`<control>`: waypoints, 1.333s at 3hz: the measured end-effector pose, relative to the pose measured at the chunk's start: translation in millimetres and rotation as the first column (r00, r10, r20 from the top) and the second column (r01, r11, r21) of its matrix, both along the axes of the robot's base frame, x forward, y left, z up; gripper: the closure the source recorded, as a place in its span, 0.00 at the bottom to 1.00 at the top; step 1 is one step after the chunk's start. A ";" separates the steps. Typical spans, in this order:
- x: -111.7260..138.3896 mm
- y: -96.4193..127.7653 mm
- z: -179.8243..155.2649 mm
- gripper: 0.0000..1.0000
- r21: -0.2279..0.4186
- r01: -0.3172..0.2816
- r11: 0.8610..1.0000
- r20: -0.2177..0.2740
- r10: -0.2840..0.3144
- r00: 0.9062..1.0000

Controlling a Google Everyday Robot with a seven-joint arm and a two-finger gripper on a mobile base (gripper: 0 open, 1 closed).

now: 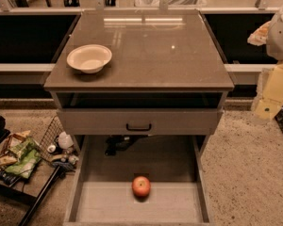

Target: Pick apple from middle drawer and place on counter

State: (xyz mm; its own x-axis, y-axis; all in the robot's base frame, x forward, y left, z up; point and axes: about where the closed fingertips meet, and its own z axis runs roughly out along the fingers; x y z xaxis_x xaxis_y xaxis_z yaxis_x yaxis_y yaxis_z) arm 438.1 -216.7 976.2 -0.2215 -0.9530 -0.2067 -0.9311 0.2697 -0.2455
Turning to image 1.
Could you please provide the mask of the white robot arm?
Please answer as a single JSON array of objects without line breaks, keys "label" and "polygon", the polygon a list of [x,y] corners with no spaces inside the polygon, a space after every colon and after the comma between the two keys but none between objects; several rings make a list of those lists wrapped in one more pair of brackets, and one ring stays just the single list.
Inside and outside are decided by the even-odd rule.
[{"label": "white robot arm", "polygon": [[261,25],[247,39],[252,45],[266,46],[267,55],[283,61],[283,5],[272,20]]}]

